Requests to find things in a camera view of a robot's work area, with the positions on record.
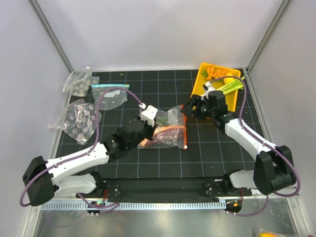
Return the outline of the orange toy shrimp pile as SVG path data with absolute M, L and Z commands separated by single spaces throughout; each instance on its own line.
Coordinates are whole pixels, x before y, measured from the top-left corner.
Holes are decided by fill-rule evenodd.
M 226 68 L 219 68 L 215 65 L 209 65 L 205 69 L 206 72 L 206 80 L 217 79 L 225 76 L 228 73 Z

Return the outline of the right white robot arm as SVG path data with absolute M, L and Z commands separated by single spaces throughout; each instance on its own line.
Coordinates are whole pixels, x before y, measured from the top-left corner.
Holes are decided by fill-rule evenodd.
M 187 117 L 211 119 L 228 137 L 238 142 L 254 159 L 254 170 L 238 170 L 225 174 L 222 189 L 229 196 L 240 188 L 257 189 L 264 195 L 280 194 L 280 190 L 296 185 L 294 195 L 301 188 L 294 168 L 292 152 L 287 146 L 277 146 L 252 130 L 235 112 L 228 110 L 222 91 L 214 90 L 202 96 L 192 95 L 181 109 Z

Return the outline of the toy cherry tomatoes with leaves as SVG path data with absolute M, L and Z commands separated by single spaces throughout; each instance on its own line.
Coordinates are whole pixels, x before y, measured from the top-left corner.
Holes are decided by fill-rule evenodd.
M 159 126 L 168 126 L 168 116 L 157 117 L 157 123 L 159 124 Z

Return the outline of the orange zipper clear bag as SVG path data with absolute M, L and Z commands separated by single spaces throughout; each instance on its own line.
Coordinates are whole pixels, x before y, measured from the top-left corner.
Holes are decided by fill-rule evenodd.
M 183 105 L 175 106 L 168 111 L 158 110 L 156 115 L 156 127 L 152 140 L 144 139 L 139 149 L 156 149 L 178 147 L 186 150 L 187 128 L 186 116 L 180 112 Z

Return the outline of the toy green onion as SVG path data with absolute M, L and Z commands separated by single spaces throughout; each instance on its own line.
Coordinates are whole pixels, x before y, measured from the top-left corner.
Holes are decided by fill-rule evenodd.
M 244 88 L 244 85 L 242 83 L 243 80 L 244 80 L 244 77 L 242 77 L 241 80 L 234 79 L 234 81 L 232 81 L 231 83 L 224 84 L 223 86 L 221 86 L 217 90 L 222 91 L 223 94 L 226 95 L 226 94 L 229 94 L 231 92 L 237 91 L 239 89 L 243 89 Z

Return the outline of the toy meat slab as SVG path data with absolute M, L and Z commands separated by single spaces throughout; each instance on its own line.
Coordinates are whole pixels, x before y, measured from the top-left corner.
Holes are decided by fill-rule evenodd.
M 155 148 L 184 148 L 185 137 L 184 127 L 181 125 L 161 126 L 154 131 L 152 140 L 144 139 L 139 145 L 139 149 Z

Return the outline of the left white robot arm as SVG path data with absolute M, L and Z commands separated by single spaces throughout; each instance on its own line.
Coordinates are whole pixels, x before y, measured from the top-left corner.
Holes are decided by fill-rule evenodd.
M 21 206 L 38 206 L 54 197 L 57 185 L 53 182 L 73 175 L 91 166 L 120 159 L 144 139 L 151 140 L 157 127 L 156 119 L 138 118 L 119 128 L 103 142 L 96 142 L 79 154 L 44 160 L 42 156 L 32 159 L 22 180 L 25 185 L 20 197 Z

